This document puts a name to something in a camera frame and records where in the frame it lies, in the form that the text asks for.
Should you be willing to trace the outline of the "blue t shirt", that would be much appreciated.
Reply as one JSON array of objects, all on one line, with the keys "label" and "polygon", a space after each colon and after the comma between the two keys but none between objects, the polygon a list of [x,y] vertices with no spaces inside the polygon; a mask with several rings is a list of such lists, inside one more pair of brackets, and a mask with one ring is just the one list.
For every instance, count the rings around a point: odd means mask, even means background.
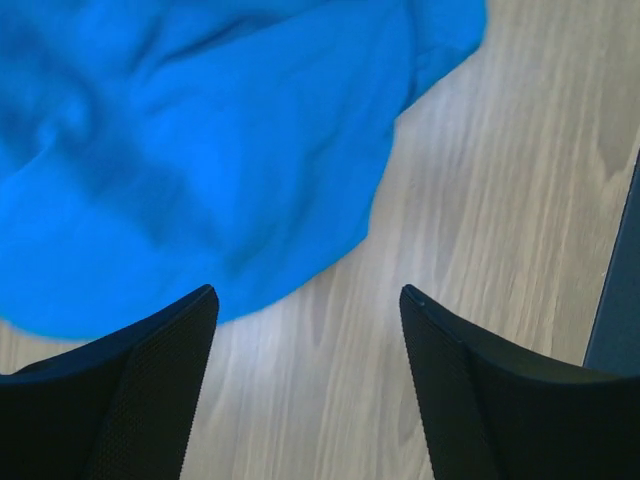
[{"label": "blue t shirt", "polygon": [[106,335],[204,285],[221,321],[367,235],[397,117],[482,1],[5,1],[1,316]]}]

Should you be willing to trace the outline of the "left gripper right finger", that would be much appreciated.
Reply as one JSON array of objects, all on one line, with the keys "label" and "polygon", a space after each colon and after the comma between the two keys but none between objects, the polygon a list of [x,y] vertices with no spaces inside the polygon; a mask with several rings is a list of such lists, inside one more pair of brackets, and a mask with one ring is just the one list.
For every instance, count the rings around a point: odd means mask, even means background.
[{"label": "left gripper right finger", "polygon": [[400,312],[435,478],[638,478],[638,377],[523,348],[413,285]]}]

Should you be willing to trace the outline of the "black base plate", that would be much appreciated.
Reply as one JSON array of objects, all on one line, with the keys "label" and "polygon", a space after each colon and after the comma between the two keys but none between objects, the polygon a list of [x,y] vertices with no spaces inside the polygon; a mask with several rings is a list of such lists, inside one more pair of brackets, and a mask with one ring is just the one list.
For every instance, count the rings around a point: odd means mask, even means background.
[{"label": "black base plate", "polygon": [[639,374],[639,167],[635,166],[583,365]]}]

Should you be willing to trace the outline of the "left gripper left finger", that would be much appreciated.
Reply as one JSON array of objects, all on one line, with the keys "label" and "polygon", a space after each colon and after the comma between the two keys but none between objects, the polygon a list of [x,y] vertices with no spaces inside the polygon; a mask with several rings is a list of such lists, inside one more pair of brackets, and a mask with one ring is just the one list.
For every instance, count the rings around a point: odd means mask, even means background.
[{"label": "left gripper left finger", "polygon": [[177,479],[219,310],[204,285],[1,378],[4,479]]}]

